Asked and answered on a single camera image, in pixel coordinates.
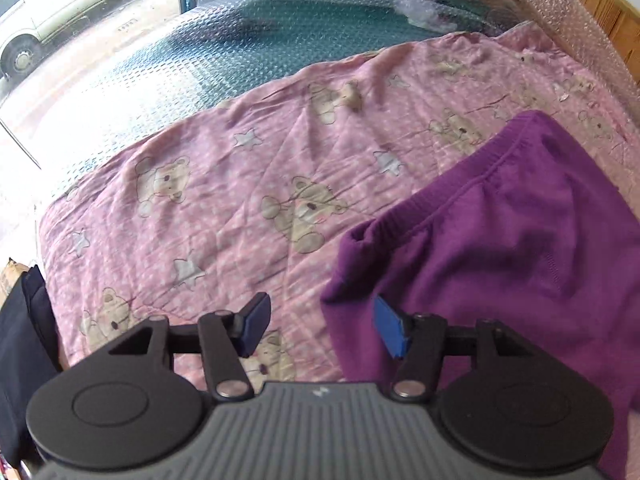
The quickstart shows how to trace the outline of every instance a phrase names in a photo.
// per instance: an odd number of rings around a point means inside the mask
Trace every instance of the elastic waistband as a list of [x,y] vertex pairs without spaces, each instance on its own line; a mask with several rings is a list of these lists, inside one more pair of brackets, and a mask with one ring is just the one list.
[[388,251],[402,245],[415,231],[423,228],[434,213],[498,168],[520,144],[523,133],[536,119],[548,121],[549,117],[539,111],[517,115],[473,155],[381,217],[353,229],[349,233],[352,241],[373,242],[377,251]]

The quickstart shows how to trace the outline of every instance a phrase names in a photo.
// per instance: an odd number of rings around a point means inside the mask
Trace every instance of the circular mount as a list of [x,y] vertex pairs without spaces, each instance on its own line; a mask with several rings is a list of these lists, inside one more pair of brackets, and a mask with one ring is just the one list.
[[438,400],[449,435],[507,470],[556,474],[597,459],[613,429],[607,397],[562,365],[508,358],[459,378]]
[[27,425],[38,448],[83,470],[154,462],[198,429],[204,407],[184,378],[144,356],[88,357],[31,399]]

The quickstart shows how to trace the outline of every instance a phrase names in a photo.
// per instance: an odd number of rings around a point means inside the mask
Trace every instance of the ribbed gray surface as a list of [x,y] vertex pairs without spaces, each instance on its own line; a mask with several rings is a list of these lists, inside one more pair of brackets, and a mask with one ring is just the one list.
[[[373,384],[271,383],[214,410],[199,436],[136,471],[81,473],[50,463],[35,480],[510,480],[449,447],[418,406]],[[584,468],[548,480],[603,480]]]

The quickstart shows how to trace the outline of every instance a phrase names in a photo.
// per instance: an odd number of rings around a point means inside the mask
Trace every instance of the wooden wall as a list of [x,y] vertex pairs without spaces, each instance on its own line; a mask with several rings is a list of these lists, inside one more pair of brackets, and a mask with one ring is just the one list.
[[640,86],[640,16],[619,0],[580,0],[609,36]]

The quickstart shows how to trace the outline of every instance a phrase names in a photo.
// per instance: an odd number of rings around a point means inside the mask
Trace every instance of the blue gripper pad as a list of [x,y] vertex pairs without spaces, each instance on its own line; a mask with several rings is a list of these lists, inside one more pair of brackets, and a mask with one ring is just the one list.
[[242,330],[238,338],[236,351],[238,356],[247,358],[254,353],[271,321],[271,300],[269,295],[265,294],[254,298],[251,303],[240,311],[240,315],[244,316],[244,330]]
[[404,329],[401,316],[380,296],[373,302],[373,320],[391,357],[404,357],[409,349],[409,335]]

